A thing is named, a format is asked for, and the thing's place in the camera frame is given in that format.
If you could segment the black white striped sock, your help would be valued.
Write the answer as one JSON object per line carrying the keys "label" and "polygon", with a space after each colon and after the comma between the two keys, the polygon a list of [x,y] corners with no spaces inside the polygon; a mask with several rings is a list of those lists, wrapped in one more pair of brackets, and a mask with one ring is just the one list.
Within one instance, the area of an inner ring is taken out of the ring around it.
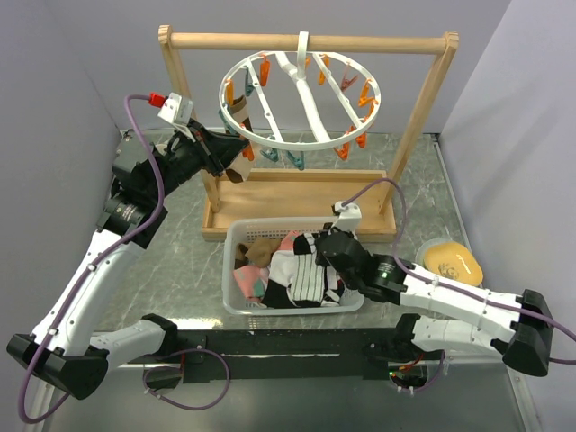
{"label": "black white striped sock", "polygon": [[345,284],[330,266],[316,263],[315,233],[301,233],[294,241],[293,253],[298,258],[298,271],[290,286],[268,279],[262,303],[267,308],[293,309],[337,307]]}

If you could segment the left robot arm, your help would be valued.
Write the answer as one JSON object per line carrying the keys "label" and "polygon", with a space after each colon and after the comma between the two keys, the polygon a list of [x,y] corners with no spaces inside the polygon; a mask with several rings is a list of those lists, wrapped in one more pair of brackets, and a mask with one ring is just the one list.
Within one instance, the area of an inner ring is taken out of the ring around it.
{"label": "left robot arm", "polygon": [[8,343],[8,354],[22,367],[77,400],[90,396],[124,363],[142,356],[166,362],[177,354],[177,326],[157,314],[109,337],[93,332],[125,273],[167,216],[158,189],[169,195],[201,171],[221,176],[248,147],[247,139],[208,131],[198,121],[188,128],[189,135],[175,132],[165,151],[134,138],[120,143],[111,197],[80,267],[40,324]]}

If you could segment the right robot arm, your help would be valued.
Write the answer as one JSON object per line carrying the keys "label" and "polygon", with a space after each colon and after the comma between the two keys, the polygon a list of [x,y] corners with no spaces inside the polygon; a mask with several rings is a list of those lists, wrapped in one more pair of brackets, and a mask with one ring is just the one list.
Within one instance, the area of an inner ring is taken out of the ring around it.
{"label": "right robot arm", "polygon": [[320,234],[315,246],[318,262],[364,297],[442,315],[401,319],[393,338],[399,356],[438,350],[501,355],[522,374],[547,375],[553,326],[540,292],[516,295],[451,281],[409,261],[371,254],[344,231]]}

